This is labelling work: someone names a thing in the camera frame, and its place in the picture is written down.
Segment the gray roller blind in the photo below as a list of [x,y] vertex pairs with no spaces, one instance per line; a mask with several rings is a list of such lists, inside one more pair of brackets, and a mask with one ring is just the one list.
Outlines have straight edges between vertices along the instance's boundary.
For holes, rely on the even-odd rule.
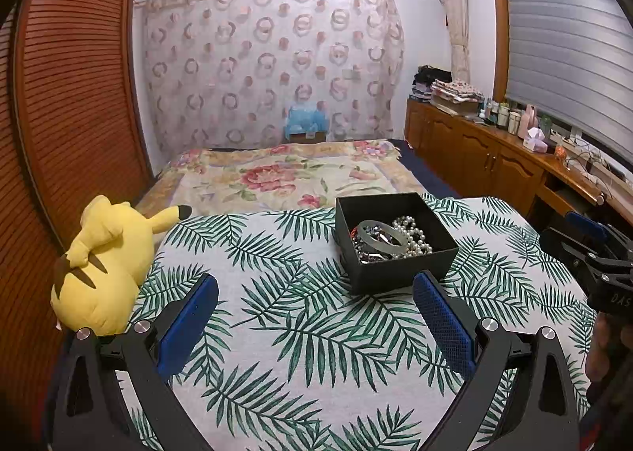
[[633,30],[615,0],[508,0],[506,96],[633,160]]

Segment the floral blanket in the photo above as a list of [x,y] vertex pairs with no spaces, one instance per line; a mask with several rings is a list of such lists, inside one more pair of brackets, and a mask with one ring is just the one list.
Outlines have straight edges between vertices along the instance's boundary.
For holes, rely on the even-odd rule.
[[[569,271],[504,201],[423,195],[459,244],[442,283],[478,317],[556,330],[583,414],[594,312]],[[163,241],[132,322],[152,319],[208,271],[220,302],[173,392],[218,451],[416,450],[460,389],[411,288],[352,296],[334,209],[194,217]],[[140,438],[159,449],[120,373]],[[474,439],[490,439],[514,378],[502,377]]]
[[195,215],[333,207],[336,196],[425,192],[388,141],[284,144],[232,153],[192,150],[173,160],[136,209]]

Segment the wooden wardrobe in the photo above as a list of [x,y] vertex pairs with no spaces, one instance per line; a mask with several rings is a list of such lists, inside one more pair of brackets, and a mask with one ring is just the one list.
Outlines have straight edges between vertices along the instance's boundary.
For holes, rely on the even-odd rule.
[[0,30],[0,428],[31,442],[62,337],[53,262],[95,195],[151,180],[131,18],[132,0],[20,0]]

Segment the tied curtain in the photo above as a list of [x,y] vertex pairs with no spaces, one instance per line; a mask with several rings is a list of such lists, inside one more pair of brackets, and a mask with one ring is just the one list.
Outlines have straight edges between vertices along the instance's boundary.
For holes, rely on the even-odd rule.
[[453,80],[470,83],[468,67],[468,0],[444,0],[451,39]]
[[147,88],[166,158],[282,142],[291,107],[329,140],[388,138],[404,55],[394,0],[149,0]]

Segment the open jewelry box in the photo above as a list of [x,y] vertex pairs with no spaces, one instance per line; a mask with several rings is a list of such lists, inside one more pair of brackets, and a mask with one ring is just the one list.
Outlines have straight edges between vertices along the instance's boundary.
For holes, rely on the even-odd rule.
[[[373,219],[391,225],[402,215],[411,215],[431,244],[433,252],[399,260],[361,263],[350,232],[363,220]],[[341,248],[341,262],[349,275],[352,294],[388,292],[413,284],[420,271],[431,271],[441,280],[450,268],[458,246],[438,216],[414,192],[351,196],[336,199],[335,239]]]

